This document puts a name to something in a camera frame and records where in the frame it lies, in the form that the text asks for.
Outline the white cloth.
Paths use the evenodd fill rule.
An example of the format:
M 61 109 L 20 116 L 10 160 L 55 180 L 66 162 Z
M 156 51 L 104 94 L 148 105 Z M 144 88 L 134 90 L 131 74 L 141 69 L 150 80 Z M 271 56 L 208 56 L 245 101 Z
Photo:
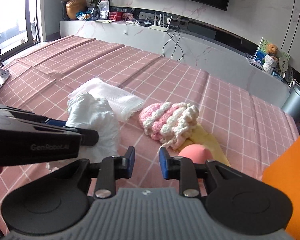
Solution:
M 68 100 L 66 126 L 96 131 L 99 135 L 94 146 L 81 146 L 78 156 L 72 159 L 46 163 L 49 171 L 54 171 L 77 159 L 89 159 L 100 163 L 102 159 L 118 155 L 120 143 L 119 121 L 105 98 L 94 98 L 89 93 L 80 94 Z

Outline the pink makeup sponge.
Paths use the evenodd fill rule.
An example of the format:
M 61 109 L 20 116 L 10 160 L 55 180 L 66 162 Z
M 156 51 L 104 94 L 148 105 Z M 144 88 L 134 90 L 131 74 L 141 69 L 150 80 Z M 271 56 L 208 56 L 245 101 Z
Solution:
M 205 164 L 207 160 L 213 160 L 211 151 L 200 144 L 188 145 L 178 155 L 191 159 L 194 164 Z

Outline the pink white crochet hat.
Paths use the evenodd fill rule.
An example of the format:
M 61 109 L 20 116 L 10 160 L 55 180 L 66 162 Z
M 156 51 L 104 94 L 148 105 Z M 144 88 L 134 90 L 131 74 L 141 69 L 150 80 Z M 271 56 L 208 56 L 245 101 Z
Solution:
M 145 135 L 176 150 L 188 139 L 197 126 L 198 108 L 192 103 L 154 103 L 139 114 Z

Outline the white mesh towel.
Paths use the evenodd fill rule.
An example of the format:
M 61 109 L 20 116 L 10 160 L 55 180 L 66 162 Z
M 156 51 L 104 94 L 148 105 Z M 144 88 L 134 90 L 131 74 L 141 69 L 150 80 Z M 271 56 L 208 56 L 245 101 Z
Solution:
M 79 86 L 76 90 L 69 94 L 69 98 L 73 99 L 84 93 L 89 93 L 95 99 L 105 98 L 116 117 L 121 122 L 127 122 L 135 112 L 140 111 L 145 101 L 129 93 L 119 87 L 115 87 L 103 82 L 100 78 L 95 77 Z

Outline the orange storage box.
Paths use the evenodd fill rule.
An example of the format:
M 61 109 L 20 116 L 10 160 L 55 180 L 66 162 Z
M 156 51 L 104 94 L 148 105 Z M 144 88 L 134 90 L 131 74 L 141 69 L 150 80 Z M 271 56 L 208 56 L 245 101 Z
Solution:
M 286 232 L 294 239 L 300 239 L 300 137 L 264 170 L 262 181 L 290 198 L 293 214 Z

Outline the pink checkered tablecloth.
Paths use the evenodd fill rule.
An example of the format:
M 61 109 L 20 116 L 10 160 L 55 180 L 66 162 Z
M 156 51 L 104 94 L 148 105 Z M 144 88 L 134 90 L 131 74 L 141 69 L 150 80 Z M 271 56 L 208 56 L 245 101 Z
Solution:
M 299 134 L 291 116 L 246 90 L 155 53 L 68 36 L 6 67 L 11 76 L 0 103 L 67 119 L 68 96 L 98 77 L 145 100 L 145 105 L 190 102 L 198 122 L 214 135 L 233 168 L 255 178 Z

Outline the yellow cloth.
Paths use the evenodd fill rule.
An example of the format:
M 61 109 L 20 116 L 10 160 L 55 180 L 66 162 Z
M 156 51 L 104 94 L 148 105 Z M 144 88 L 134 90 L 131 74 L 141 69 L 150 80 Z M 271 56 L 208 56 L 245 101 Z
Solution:
M 201 124 L 197 124 L 196 128 L 192 131 L 191 136 L 187 138 L 184 143 L 175 150 L 175 152 L 180 153 L 183 148 L 192 144 L 205 146 L 211 151 L 213 159 L 230 166 L 230 163 L 216 138 L 212 134 L 208 133 Z

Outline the grey metal trash bin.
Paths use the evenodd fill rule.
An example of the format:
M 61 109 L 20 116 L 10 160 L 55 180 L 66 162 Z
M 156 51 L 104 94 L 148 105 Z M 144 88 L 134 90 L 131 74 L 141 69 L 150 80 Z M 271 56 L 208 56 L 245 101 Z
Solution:
M 281 109 L 289 114 L 295 122 L 300 120 L 300 86 L 294 86 L 290 89 L 290 94 L 281 107 Z

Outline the red box on cabinet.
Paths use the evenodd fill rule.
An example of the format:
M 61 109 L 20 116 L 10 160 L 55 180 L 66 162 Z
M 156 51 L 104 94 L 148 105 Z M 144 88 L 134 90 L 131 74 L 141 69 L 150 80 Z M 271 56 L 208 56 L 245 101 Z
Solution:
M 122 12 L 112 11 L 109 13 L 109 20 L 111 21 L 121 21 L 122 20 Z

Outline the white wifi router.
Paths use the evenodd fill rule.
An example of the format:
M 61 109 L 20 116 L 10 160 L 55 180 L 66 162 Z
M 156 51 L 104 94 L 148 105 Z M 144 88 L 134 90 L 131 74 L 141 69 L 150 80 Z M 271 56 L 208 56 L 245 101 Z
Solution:
M 172 16 L 165 18 L 164 14 L 160 14 L 159 20 L 157 21 L 156 14 L 154 14 L 153 25 L 149 26 L 149 29 L 167 32 L 170 28 L 170 23 L 172 21 Z

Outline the gold round vase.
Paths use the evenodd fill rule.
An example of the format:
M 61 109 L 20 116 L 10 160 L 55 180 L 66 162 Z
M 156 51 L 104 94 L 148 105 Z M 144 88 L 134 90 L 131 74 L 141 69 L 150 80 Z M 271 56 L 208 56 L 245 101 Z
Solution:
M 86 0 L 70 0 L 66 3 L 66 13 L 71 20 L 76 19 L 76 14 L 80 11 L 85 11 Z

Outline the white marble tv cabinet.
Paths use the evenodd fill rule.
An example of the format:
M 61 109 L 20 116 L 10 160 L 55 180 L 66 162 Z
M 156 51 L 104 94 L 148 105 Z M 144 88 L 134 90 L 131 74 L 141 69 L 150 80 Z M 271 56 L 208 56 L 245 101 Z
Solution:
M 270 74 L 251 65 L 245 55 L 215 42 L 181 31 L 158 31 L 124 22 L 60 21 L 61 37 L 76 35 L 146 50 L 179 60 L 214 77 L 247 90 L 281 107 L 290 88 Z

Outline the teddy bear figurine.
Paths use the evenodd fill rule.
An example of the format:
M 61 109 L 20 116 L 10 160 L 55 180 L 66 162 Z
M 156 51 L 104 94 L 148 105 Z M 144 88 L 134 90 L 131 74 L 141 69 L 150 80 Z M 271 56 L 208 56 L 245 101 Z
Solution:
M 276 57 L 277 51 L 278 47 L 273 43 L 270 43 L 266 46 L 266 55 L 264 57 L 263 70 L 268 74 L 271 74 L 273 72 L 279 62 L 278 58 Z

